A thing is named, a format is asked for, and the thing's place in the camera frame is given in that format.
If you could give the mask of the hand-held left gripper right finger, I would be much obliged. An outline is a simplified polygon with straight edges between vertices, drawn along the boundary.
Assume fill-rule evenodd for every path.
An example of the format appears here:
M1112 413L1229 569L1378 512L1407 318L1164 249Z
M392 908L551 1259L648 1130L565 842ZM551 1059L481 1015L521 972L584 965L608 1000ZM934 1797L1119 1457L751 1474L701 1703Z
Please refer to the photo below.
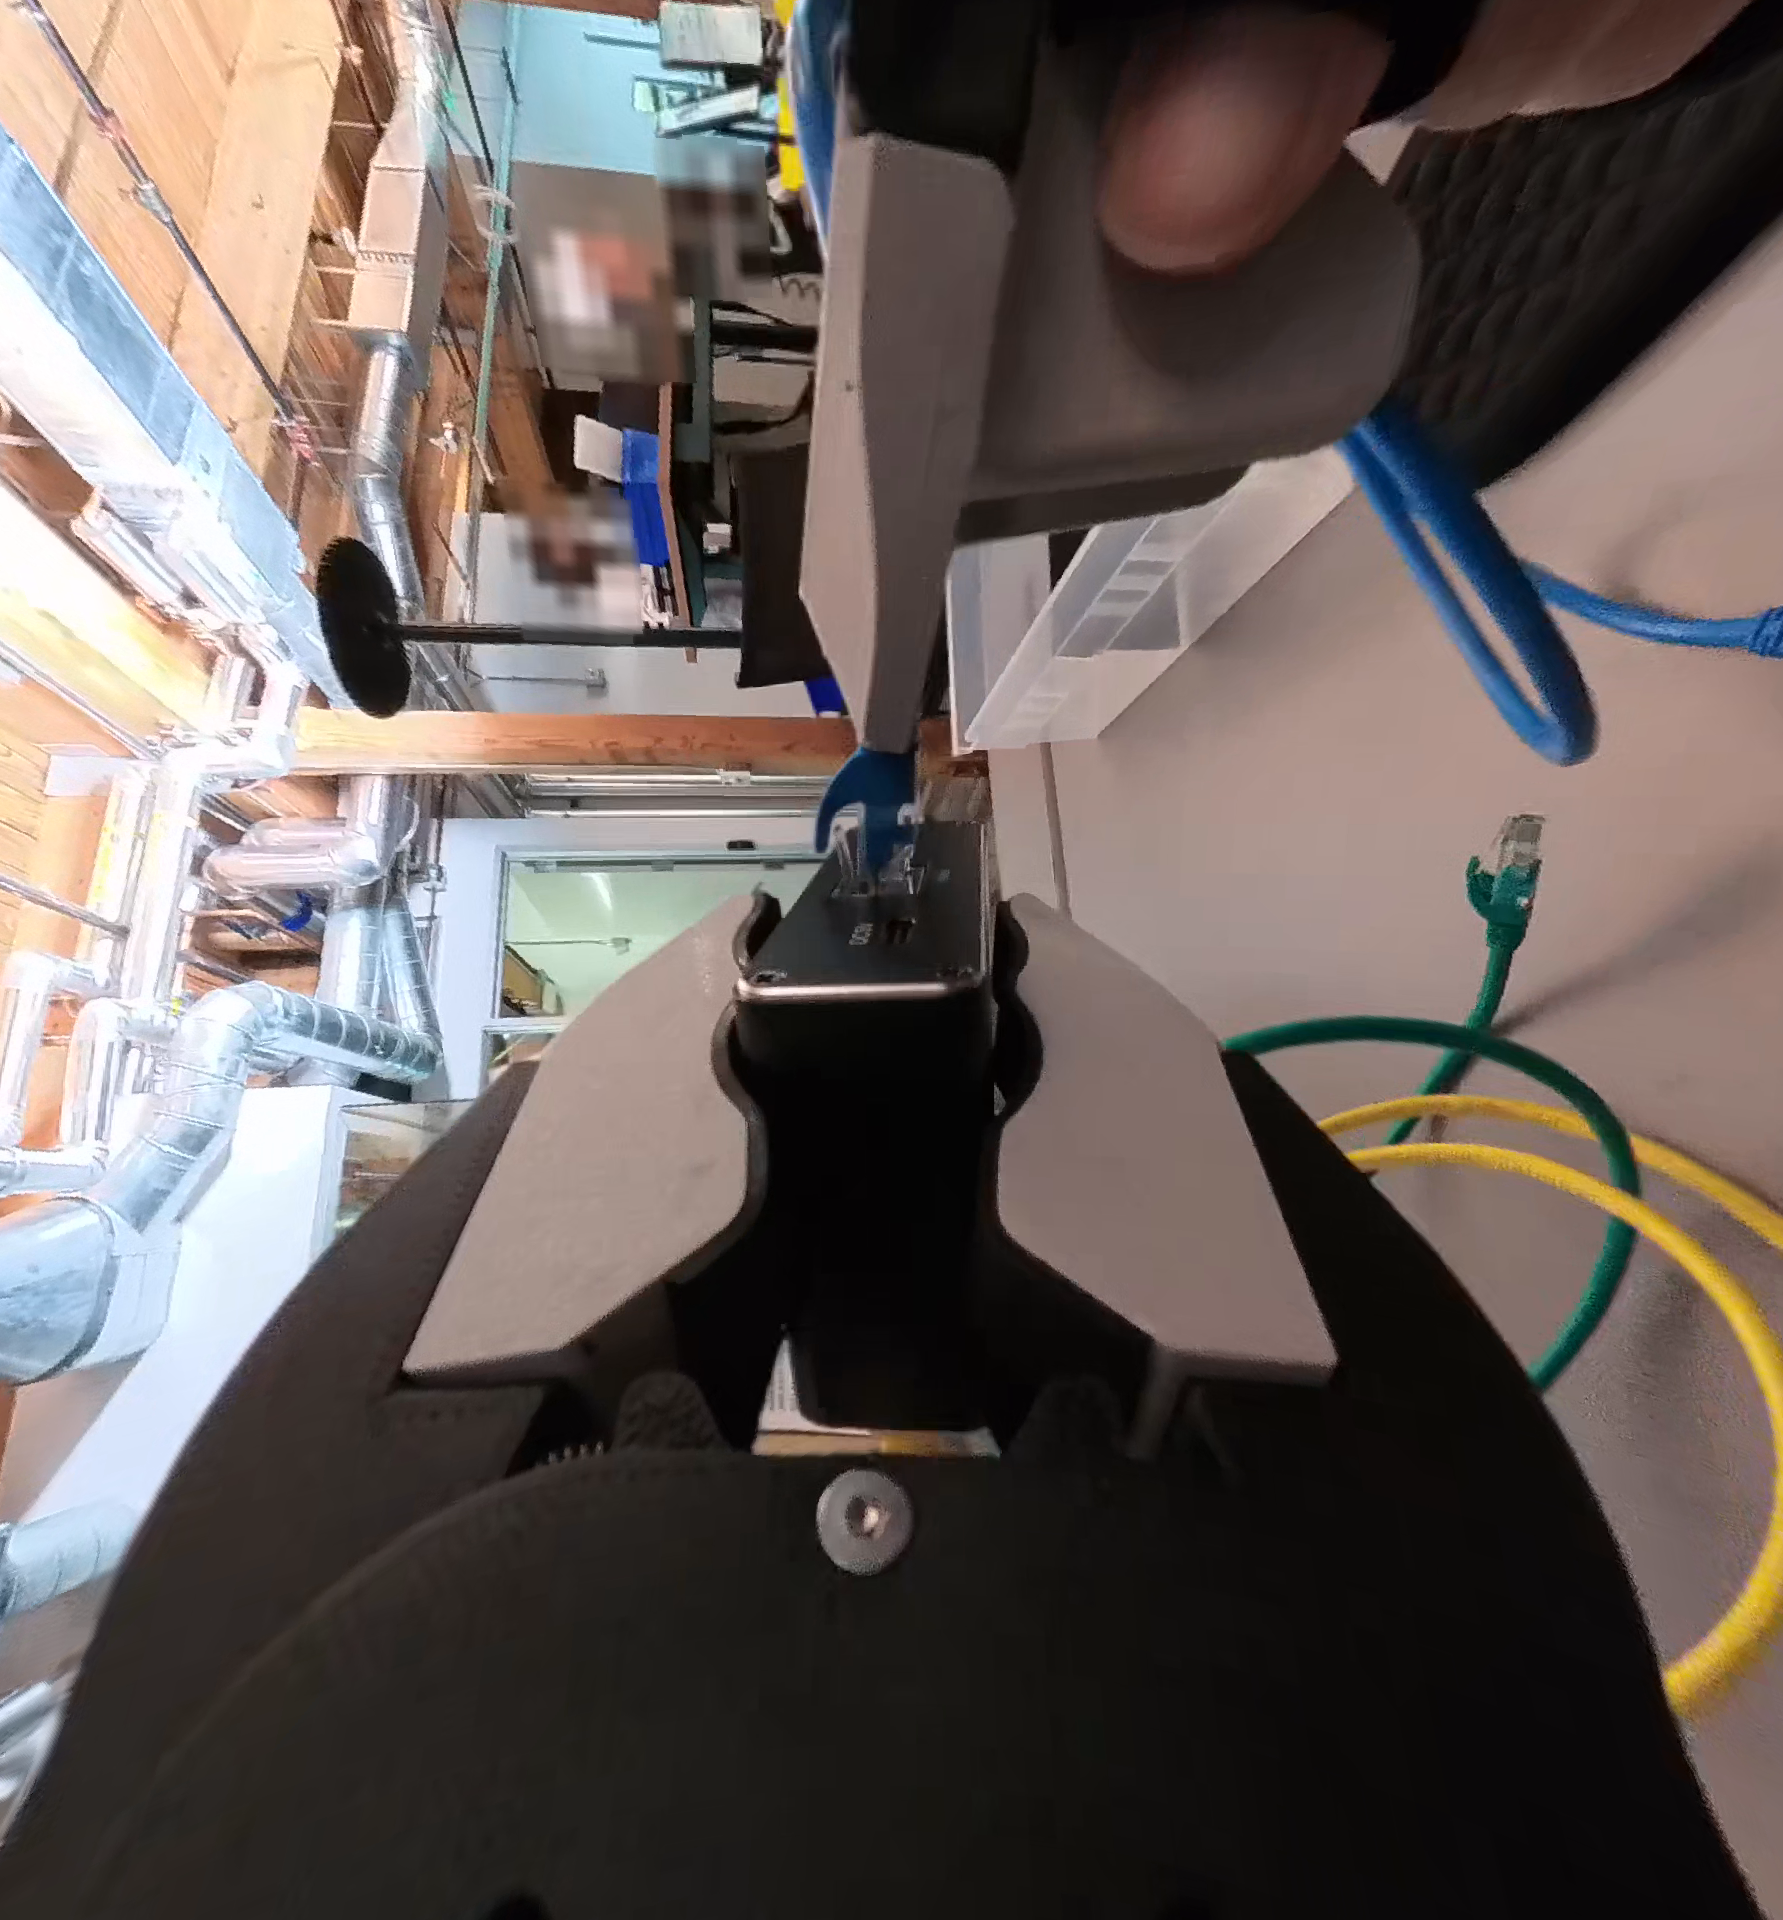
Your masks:
M1146 1339L1128 1444L1196 1381L1323 1387L1337 1352L1215 1033L1046 902L1007 902L1039 1075L1006 1120L997 1216Z

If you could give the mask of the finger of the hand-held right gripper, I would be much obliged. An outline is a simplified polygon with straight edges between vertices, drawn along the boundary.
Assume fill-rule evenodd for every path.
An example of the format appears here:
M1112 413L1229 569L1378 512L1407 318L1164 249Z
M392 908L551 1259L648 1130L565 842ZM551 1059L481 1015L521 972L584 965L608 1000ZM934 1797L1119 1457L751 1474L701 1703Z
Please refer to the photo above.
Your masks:
M841 134L828 215L802 602L857 747L905 754L969 498L1014 208L985 156Z

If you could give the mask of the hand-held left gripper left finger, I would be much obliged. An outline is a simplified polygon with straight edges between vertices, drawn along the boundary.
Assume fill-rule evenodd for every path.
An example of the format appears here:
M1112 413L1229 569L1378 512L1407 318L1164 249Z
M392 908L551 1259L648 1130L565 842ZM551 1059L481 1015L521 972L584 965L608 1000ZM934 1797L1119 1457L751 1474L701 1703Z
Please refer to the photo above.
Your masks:
M635 1381L677 1363L671 1286L756 1213L751 1105L722 1044L736 937L712 908L602 988L544 1049L423 1312L410 1381Z

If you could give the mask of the black ethernet switch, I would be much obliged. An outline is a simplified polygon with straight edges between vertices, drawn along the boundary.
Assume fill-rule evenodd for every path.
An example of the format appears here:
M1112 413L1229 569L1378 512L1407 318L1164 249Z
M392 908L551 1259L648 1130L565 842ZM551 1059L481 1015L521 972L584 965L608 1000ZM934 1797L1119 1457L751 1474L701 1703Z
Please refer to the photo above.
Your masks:
M988 1425L969 1328L995 1118L988 832L928 823L875 889L829 852L738 935L732 1059L761 1123L761 1271L823 1426Z

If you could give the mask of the clear plastic bin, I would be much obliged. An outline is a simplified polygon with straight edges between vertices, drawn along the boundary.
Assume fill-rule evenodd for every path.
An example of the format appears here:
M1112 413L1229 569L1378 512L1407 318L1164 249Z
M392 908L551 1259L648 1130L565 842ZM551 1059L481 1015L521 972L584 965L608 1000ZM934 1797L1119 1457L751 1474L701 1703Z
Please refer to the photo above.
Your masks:
M954 744L1104 734L1353 493L1334 447L1249 469L1201 506L1108 520L1059 577L1049 536L961 549L946 579Z

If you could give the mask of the person's right hand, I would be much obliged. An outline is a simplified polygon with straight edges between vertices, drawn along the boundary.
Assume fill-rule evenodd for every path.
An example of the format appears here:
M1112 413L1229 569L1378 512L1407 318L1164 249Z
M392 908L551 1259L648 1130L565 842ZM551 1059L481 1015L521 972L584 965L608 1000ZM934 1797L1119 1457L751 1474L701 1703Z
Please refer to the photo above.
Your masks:
M1448 52L1397 82L1400 4L1209 4L1141 30L1100 134L1097 218L1155 275L1256 256L1353 134L1472 131L1614 106L1690 65L1746 2L1454 4Z

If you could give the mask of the blue storage bin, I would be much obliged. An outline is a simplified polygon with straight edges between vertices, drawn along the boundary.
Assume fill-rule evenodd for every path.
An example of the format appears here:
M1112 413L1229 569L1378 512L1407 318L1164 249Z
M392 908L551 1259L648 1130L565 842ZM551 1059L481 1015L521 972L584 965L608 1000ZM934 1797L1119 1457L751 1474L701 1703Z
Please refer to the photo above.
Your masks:
M632 539L640 568L671 573L674 553L664 518L662 441L638 428L619 430L619 490L632 518Z

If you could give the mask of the glass partition door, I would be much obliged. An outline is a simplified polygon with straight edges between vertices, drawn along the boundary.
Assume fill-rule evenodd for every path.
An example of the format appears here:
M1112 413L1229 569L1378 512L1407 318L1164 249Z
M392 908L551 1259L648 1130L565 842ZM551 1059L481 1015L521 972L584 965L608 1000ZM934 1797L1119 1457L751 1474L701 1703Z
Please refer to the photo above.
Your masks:
M447 1091L557 1025L716 908L806 884L812 823L784 812L565 812L444 826L432 981Z

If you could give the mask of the wooden beam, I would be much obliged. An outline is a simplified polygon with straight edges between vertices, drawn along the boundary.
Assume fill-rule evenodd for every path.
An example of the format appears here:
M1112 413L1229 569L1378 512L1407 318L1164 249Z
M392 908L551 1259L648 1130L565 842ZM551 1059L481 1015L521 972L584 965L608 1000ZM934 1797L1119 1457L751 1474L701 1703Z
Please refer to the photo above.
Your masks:
M756 772L823 778L856 749L841 717L504 714L413 709L398 717L309 708L295 770L359 772Z

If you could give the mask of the black round stand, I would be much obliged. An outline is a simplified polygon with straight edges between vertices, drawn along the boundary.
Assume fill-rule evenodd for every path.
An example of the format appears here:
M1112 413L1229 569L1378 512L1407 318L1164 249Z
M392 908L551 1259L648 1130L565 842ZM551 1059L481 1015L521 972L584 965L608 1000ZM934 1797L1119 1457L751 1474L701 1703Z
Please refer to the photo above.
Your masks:
M638 653L738 653L738 631L638 629L608 633L563 622L406 618L384 563L356 536L320 555L313 596L338 686L368 717L398 717L413 691L413 652L627 650Z

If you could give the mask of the silver ventilation duct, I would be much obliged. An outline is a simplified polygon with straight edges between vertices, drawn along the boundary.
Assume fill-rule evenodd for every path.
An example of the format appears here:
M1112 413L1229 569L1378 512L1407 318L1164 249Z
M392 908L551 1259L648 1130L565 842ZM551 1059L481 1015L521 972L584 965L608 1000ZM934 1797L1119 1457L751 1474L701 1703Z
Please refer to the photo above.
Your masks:
M174 1028L143 1118L87 1193L0 1219L0 1382L143 1354L165 1324L184 1219L227 1165L258 1070L320 1064L423 1087L444 1063L417 920L396 887L359 918L385 1014L271 983L218 988Z

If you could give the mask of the grey rectangular duct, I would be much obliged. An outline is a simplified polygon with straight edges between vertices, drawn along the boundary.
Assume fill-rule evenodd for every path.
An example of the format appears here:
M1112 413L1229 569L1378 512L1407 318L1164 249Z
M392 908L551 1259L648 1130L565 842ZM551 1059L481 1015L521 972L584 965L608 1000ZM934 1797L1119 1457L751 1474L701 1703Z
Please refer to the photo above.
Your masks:
M90 485L77 529L141 598L338 696L299 534L3 121L0 393Z

